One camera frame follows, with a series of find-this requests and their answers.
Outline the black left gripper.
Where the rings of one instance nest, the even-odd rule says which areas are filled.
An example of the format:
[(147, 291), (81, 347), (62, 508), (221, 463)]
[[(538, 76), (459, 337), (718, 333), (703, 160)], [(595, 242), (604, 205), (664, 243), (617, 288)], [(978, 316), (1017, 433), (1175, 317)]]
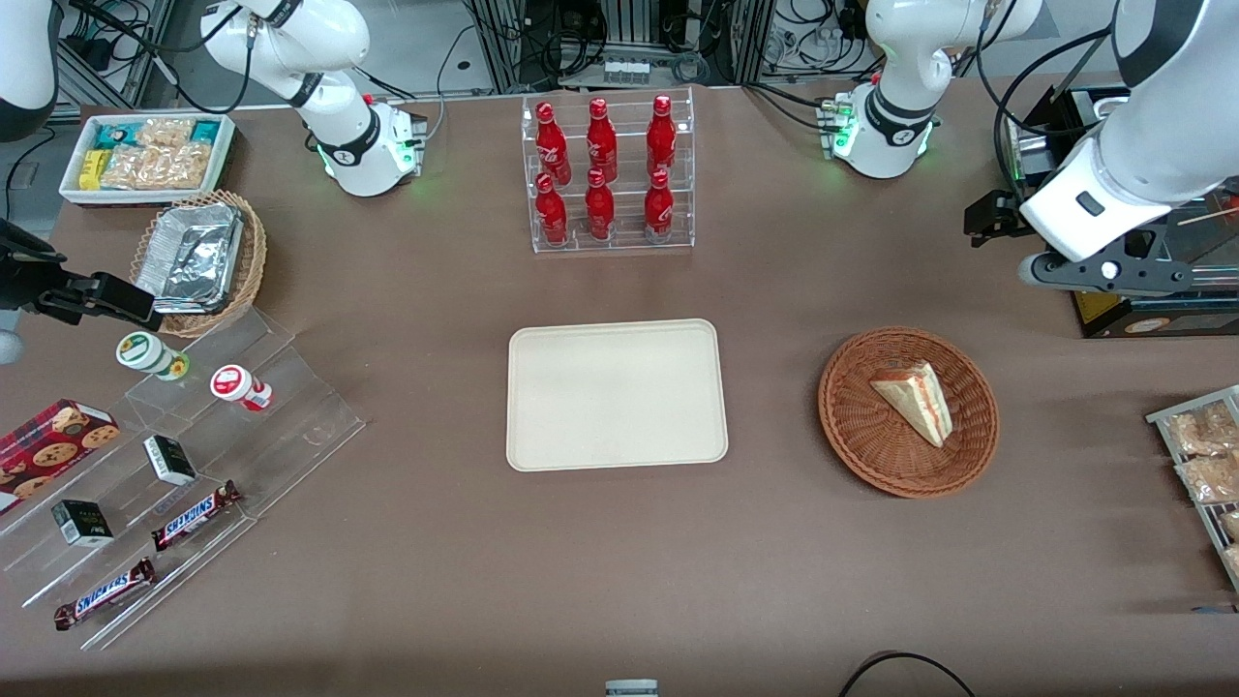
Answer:
[(1016, 238), (1035, 234), (1018, 213), (1018, 201), (1010, 191), (990, 191), (968, 206), (964, 234), (973, 239)]

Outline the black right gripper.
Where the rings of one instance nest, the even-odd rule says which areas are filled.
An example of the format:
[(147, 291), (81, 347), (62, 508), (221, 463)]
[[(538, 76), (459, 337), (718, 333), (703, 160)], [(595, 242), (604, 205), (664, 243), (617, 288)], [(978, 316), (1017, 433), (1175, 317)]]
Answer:
[(155, 296), (112, 274), (64, 275), (67, 260), (50, 243), (1, 220), (1, 310), (48, 314), (71, 326), (83, 317), (118, 318), (159, 332)]

